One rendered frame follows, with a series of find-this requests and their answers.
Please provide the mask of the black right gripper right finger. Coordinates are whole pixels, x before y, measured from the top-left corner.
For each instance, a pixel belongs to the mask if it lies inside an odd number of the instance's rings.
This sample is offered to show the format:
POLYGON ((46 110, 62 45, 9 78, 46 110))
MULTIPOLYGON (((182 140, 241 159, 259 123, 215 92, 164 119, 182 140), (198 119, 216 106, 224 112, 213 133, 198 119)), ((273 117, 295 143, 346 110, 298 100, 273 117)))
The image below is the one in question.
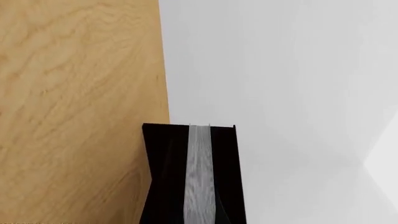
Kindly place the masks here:
POLYGON ((231 224, 228 214, 224 210, 224 206, 218 197, 216 200, 216 213, 215 213, 215 224, 231 224))

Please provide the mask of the black book with grey pages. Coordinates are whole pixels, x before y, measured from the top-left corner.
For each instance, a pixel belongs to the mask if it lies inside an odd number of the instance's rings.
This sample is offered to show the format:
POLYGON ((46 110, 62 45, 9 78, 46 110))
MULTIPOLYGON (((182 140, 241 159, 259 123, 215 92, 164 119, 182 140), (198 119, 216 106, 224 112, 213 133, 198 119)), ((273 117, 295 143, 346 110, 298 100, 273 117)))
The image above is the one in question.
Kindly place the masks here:
POLYGON ((186 154, 184 224, 215 224, 218 197, 231 224, 247 224, 234 126, 145 123, 142 132, 147 158, 169 145, 186 154))

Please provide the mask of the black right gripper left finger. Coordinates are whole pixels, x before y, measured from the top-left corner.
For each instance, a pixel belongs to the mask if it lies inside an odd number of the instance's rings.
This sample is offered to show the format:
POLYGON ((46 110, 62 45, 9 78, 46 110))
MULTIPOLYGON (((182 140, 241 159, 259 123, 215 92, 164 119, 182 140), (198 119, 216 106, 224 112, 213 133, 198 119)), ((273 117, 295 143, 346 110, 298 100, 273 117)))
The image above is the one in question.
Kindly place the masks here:
POLYGON ((186 154, 173 145, 149 152, 152 182, 139 224, 184 224, 186 154))

